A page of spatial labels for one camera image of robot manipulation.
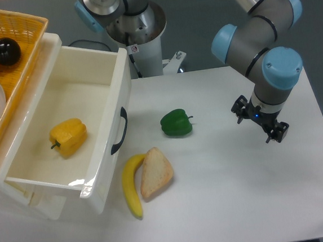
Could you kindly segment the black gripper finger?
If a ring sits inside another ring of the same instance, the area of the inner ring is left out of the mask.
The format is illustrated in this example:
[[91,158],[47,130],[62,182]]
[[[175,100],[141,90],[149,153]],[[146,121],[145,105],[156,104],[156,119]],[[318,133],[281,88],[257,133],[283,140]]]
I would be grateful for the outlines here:
[[289,124],[285,122],[276,122],[272,126],[265,126],[264,131],[268,136],[266,143],[269,143],[272,140],[276,141],[277,143],[281,143],[286,137],[288,129]]
[[231,112],[236,115],[237,124],[240,124],[245,119],[249,119],[247,106],[247,99],[243,95],[240,95],[240,97],[238,97],[237,100],[234,102],[231,108]]

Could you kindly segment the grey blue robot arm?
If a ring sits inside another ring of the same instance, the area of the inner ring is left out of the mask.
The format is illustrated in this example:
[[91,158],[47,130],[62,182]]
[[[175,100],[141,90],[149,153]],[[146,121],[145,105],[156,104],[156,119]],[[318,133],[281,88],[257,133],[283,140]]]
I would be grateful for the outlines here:
[[[275,47],[281,33],[302,14],[300,0],[236,0],[249,15],[242,28],[223,26],[215,35],[211,51],[222,63],[253,82],[250,99],[240,96],[231,111],[239,121],[249,119],[281,142],[288,124],[278,121],[303,68],[302,58],[291,48]],[[77,0],[74,8],[94,32],[105,31],[119,47],[127,50],[137,77],[152,77],[174,71],[163,65],[161,35],[165,31],[164,11],[150,0]]]

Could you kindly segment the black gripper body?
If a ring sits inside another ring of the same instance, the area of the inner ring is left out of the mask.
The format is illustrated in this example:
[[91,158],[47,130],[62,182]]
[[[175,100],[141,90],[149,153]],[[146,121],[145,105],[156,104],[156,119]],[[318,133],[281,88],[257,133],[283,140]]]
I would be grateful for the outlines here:
[[247,111],[249,114],[249,120],[252,120],[258,125],[260,125],[263,131],[265,126],[272,126],[276,123],[277,116],[280,113],[280,111],[277,111],[275,113],[266,113],[266,112],[262,112],[258,108],[259,106],[254,107],[251,102],[247,104],[248,104]]

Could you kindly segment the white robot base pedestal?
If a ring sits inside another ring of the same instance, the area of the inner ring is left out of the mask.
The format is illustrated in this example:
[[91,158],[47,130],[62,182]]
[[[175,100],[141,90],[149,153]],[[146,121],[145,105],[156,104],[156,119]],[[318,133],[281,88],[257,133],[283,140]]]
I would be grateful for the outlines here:
[[110,38],[128,51],[132,79],[163,74],[161,36],[165,28],[165,13],[152,1],[141,14],[122,15],[106,27]]

